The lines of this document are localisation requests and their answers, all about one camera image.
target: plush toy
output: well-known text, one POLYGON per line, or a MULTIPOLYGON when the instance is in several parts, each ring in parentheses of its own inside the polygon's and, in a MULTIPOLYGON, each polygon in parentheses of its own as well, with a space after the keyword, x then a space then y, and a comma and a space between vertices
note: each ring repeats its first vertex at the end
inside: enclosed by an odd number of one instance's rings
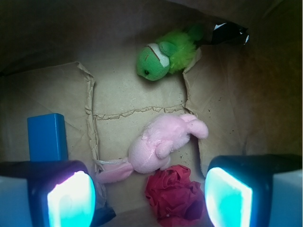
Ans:
POLYGON ((126 179, 133 171, 146 174, 164 170, 170 166, 169 154, 184 146, 190 134, 205 139, 208 128, 192 114, 161 114, 131 144, 128 157, 100 161, 103 171, 97 173, 96 179, 100 183, 113 183, 126 179))
POLYGON ((202 38, 202 25, 195 24, 183 31, 169 32, 155 43, 146 45, 137 58, 138 75, 155 81, 167 73, 186 68, 202 38))

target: stuffed bunny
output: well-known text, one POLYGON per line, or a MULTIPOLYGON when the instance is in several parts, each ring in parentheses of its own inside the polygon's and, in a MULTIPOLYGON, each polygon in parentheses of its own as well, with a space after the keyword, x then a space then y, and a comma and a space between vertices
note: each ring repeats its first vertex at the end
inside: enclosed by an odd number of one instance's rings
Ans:
POLYGON ((100 161, 103 171, 96 178, 100 183, 113 183, 126 179, 134 170, 142 174, 164 170, 170 166, 169 154, 188 143, 190 134, 205 139, 208 128, 192 114, 161 114, 131 144, 128 157, 100 161))

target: glowing light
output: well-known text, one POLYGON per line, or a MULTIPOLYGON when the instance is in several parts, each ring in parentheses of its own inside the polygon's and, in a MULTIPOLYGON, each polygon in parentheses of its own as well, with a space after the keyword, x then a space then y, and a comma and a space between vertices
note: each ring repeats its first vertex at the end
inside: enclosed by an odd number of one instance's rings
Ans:
POLYGON ((50 227, 89 227, 95 200, 91 177, 83 171, 76 172, 47 195, 50 227))
POLYGON ((207 173, 205 201, 215 226, 250 226, 252 189, 223 169, 216 167, 207 173))

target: blue rectangular block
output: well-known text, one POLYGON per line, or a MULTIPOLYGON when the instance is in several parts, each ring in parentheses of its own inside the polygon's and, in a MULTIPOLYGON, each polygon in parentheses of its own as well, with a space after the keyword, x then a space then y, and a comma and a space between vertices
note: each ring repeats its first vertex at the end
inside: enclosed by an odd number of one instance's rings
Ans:
POLYGON ((64 116, 52 113, 27 119, 31 161, 68 160, 64 116))

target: stuffed turtle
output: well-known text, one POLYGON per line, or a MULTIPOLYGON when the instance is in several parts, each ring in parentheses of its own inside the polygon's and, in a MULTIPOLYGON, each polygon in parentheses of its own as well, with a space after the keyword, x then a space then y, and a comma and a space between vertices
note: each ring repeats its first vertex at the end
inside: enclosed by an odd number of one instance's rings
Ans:
POLYGON ((203 27, 195 24, 167 33, 146 45, 137 58, 137 74, 151 81, 186 68, 203 38, 203 27))

